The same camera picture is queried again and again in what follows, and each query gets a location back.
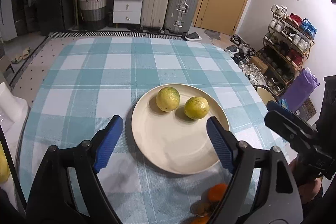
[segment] ceramic plate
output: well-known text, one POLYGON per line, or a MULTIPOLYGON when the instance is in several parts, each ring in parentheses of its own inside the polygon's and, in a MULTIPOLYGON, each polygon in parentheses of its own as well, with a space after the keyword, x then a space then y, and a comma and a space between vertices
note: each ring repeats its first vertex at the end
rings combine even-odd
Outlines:
POLYGON ((219 160, 206 131, 206 122, 211 116, 229 130, 224 111, 207 93, 189 85, 161 85, 137 102, 132 115, 132 132, 141 152, 156 166, 175 174, 196 174, 219 160), (180 106, 172 112, 163 112, 156 105, 157 93, 166 86, 175 88, 181 97, 180 106), (184 104, 193 96, 204 97, 210 106, 209 113, 196 121, 184 114, 184 104))

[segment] suitcase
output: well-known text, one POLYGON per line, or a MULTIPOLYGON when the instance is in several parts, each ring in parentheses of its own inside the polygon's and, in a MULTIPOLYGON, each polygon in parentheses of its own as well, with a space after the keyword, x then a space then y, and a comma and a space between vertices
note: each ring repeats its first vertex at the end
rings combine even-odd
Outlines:
POLYGON ((190 29, 198 0, 169 0, 164 22, 165 33, 184 33, 190 29))
POLYGON ((162 29, 167 5, 168 0, 143 0, 140 26, 162 29))

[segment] lemon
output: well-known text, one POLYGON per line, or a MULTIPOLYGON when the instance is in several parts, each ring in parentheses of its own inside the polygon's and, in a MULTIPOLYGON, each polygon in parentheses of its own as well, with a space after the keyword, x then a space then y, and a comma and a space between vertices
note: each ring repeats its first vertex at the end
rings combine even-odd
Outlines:
POLYGON ((190 119, 199 120, 209 112, 208 101, 203 97, 191 97, 184 105, 184 113, 190 119))
POLYGON ((157 94, 156 104, 162 111, 170 112, 179 106, 180 94, 176 89, 167 86, 157 94))

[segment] red shoe in basket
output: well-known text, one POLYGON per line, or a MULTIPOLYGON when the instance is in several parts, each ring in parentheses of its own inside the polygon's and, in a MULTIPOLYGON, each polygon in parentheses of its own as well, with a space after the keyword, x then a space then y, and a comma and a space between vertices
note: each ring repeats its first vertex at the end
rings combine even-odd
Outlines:
POLYGON ((298 15, 291 13, 290 16, 287 16, 286 19, 296 27, 300 27, 303 19, 298 15))

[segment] blue and white checkered tablecloth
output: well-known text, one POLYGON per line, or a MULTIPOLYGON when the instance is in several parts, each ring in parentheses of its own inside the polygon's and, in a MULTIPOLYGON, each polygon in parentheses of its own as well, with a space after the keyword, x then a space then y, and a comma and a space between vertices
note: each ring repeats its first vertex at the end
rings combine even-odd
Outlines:
MULTIPOLYGON (((62 50, 29 114, 20 157, 25 197, 48 146, 76 146, 117 114, 124 120, 124 132, 98 178, 121 221, 172 224, 189 218, 190 205, 209 187, 228 183, 230 176, 220 164, 196 175, 169 174, 137 148, 132 109, 145 92, 169 83, 189 84, 211 95, 238 140, 255 148, 278 145, 285 151, 282 139, 264 125, 267 110, 260 97, 222 49, 159 38, 84 38, 62 50)), ((257 175, 246 203, 253 198, 257 175)), ((78 208, 87 213, 74 170, 71 177, 78 208)))

